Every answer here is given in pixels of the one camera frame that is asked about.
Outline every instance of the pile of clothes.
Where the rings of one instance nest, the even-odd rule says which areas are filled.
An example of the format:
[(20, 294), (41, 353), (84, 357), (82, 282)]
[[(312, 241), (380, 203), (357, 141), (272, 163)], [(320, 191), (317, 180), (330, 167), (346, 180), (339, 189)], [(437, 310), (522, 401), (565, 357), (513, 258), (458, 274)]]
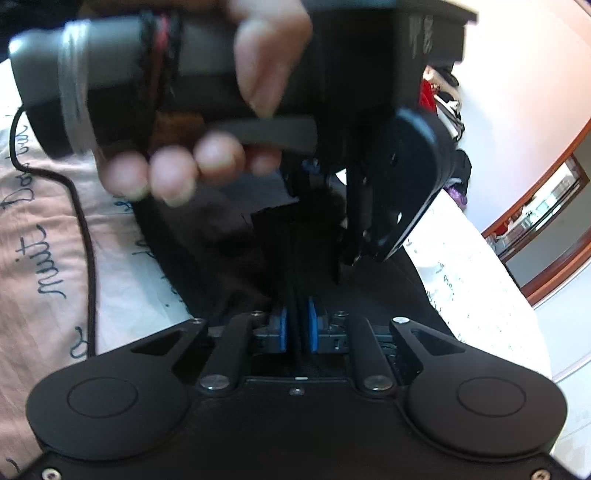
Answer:
[[(466, 129), (460, 114), (462, 100), (457, 90), (459, 85), (451, 67), (427, 66), (423, 74), (420, 96), (420, 105), (437, 113), (452, 134), (455, 133), (456, 145)], [(466, 152), (460, 148), (455, 151), (455, 160), (454, 172), (444, 189), (458, 207), (464, 210), (468, 204), (468, 181), (472, 173), (472, 163)]]

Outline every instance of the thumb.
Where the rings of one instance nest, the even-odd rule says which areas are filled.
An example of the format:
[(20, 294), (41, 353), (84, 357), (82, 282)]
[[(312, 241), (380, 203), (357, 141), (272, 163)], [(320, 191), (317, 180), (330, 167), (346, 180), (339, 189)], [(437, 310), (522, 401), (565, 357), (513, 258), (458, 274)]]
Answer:
[(259, 117), (271, 117), (310, 41), (310, 17), (299, 0), (230, 0), (227, 7), (239, 23), (234, 55), (242, 97)]

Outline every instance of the hand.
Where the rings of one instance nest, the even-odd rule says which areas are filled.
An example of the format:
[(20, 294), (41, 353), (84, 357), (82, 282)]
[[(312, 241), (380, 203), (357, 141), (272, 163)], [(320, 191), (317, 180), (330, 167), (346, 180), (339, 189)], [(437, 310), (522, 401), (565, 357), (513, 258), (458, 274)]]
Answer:
[[(201, 11), (216, 5), (238, 24), (234, 42), (236, 77), (244, 100), (261, 118), (273, 116), (281, 102), (292, 69), (310, 41), (312, 26), (300, 0), (148, 0), (149, 5)], [(127, 0), (125, 9), (145, 7), (143, 0)], [(87, 0), (82, 12), (121, 11), (115, 0)], [(281, 152), (269, 147), (244, 148), (236, 138), (212, 132), (194, 146), (157, 150), (148, 163), (138, 152), (116, 155), (98, 165), (100, 181), (113, 195), (137, 201), (149, 192), (170, 206), (187, 202), (196, 183), (223, 183), (244, 170), (265, 175), (276, 170)]]

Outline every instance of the round joint cover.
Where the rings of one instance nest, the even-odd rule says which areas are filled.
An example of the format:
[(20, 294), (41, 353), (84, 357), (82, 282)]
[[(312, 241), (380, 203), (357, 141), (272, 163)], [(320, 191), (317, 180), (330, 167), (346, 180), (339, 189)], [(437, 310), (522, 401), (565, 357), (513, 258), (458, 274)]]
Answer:
[(38, 439), (79, 460), (118, 460), (158, 445), (189, 408), (185, 386), (160, 358), (109, 354), (42, 380), (27, 401)]
[(405, 408), (433, 441), (479, 458), (549, 451), (566, 419), (550, 380), (483, 352), (438, 356), (410, 385)]

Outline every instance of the white bed sheet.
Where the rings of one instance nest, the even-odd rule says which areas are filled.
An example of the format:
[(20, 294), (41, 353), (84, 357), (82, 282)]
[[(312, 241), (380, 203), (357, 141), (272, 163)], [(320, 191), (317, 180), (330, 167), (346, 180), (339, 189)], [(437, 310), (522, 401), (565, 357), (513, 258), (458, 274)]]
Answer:
[[(0, 64), (0, 89), (0, 472), (10, 477), (39, 454), (24, 414), (28, 392), (84, 358), (87, 282), (65, 189), (20, 174), (8, 158), (8, 129), (20, 104), (8, 61)], [(97, 259), (99, 352), (186, 320), (130, 205), (102, 190), (92, 157), (49, 160), (26, 117), (18, 132), (22, 163), (64, 173), (79, 189)], [(447, 194), (405, 247), (458, 338), (550, 375), (533, 309)]]

